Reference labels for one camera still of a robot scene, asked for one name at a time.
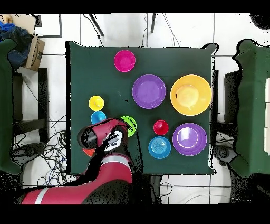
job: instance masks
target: red cup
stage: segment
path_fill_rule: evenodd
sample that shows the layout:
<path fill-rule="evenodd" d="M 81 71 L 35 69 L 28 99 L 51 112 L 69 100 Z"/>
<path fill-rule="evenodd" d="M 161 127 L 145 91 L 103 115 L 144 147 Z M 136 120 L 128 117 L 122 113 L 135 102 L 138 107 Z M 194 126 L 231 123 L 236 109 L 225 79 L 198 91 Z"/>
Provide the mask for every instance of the red cup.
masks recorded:
<path fill-rule="evenodd" d="M 157 135 L 164 135 L 168 132 L 169 126 L 166 121 L 158 120 L 154 123 L 153 129 Z"/>

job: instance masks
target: pink bowl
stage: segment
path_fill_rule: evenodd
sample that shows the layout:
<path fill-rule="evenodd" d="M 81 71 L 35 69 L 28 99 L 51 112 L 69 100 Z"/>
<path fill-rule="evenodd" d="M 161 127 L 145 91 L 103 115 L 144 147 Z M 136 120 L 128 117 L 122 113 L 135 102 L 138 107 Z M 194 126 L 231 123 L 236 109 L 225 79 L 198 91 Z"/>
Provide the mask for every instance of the pink bowl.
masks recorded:
<path fill-rule="evenodd" d="M 127 72 L 133 69 L 135 65 L 135 56 L 131 51 L 122 50 L 114 56 L 114 66 L 122 72 Z"/>

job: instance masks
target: plate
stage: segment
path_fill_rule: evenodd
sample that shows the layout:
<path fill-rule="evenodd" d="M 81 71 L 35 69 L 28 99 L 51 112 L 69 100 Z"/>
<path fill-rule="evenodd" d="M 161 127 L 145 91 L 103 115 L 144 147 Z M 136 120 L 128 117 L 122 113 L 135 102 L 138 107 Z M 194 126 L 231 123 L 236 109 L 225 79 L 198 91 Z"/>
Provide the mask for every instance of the plate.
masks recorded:
<path fill-rule="evenodd" d="M 138 78 L 132 87 L 132 96 L 136 104 L 145 109 L 159 106 L 166 95 L 165 84 L 153 74 L 145 74 Z"/>
<path fill-rule="evenodd" d="M 132 136 L 137 129 L 136 121 L 130 116 L 122 116 L 120 118 L 130 125 L 130 127 L 128 127 L 128 137 Z"/>
<path fill-rule="evenodd" d="M 174 148 L 182 155 L 194 156 L 204 150 L 207 136 L 204 129 L 194 123 L 178 126 L 172 136 Z"/>
<path fill-rule="evenodd" d="M 133 69 L 136 58 L 131 51 L 122 50 L 116 53 L 113 62 L 119 71 L 127 72 Z"/>
<path fill-rule="evenodd" d="M 161 160 L 170 154 L 171 144 L 166 138 L 158 136 L 150 141 L 148 151 L 151 156 Z"/>
<path fill-rule="evenodd" d="M 209 83 L 195 74 L 178 79 L 171 88 L 170 99 L 179 113 L 194 116 L 204 112 L 211 103 Z"/>

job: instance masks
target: blue cup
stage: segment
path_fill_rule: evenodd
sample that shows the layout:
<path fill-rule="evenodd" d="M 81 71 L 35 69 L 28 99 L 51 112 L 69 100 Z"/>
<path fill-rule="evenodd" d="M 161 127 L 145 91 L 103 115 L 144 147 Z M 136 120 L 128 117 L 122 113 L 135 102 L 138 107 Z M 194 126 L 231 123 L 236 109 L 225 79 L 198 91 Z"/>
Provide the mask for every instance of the blue cup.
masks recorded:
<path fill-rule="evenodd" d="M 92 113 L 91 118 L 90 118 L 92 124 L 101 122 L 105 119 L 106 119 L 106 115 L 102 111 L 95 111 L 94 113 Z"/>

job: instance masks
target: cardboard box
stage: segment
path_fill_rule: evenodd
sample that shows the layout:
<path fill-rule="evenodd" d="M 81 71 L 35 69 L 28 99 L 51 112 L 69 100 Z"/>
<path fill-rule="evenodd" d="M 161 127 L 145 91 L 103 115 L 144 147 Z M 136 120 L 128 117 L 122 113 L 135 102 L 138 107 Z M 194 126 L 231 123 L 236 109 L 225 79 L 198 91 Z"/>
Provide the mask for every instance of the cardboard box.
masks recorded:
<path fill-rule="evenodd" d="M 32 36 L 32 43 L 29 50 L 29 55 L 24 68 L 38 71 L 40 62 L 45 47 L 45 42 L 38 39 L 37 35 L 34 35 L 36 18 L 31 15 L 24 14 L 12 14 L 12 22 L 15 26 L 27 29 L 28 33 Z M 0 15 L 0 20 L 3 22 L 3 16 Z"/>

